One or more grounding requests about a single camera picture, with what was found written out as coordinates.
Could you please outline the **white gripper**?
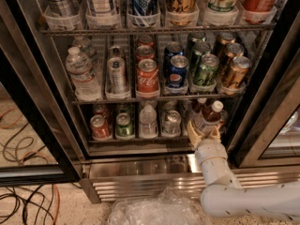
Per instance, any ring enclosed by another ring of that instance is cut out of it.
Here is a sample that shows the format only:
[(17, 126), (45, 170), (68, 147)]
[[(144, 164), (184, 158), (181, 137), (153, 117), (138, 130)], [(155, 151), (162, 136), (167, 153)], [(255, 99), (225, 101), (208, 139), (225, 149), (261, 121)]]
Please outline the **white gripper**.
[(213, 139), (204, 139), (204, 134), (195, 129), (192, 121), (189, 121), (187, 123), (187, 135), (193, 147), (196, 148), (195, 158), (199, 165), (213, 158), (228, 158), (225, 147), (220, 143), (220, 133), (217, 127), (214, 127), (210, 134)]

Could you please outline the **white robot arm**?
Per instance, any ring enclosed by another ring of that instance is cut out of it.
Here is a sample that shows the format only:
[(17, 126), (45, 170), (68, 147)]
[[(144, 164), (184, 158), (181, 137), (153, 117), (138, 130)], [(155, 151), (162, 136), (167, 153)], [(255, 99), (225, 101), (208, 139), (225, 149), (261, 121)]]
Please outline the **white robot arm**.
[(300, 221), (299, 181), (243, 188), (229, 167), (227, 152), (219, 138), (205, 138), (191, 120), (187, 123), (187, 135), (195, 147), (194, 155), (206, 184), (201, 195), (205, 213), (215, 218), (255, 215)]

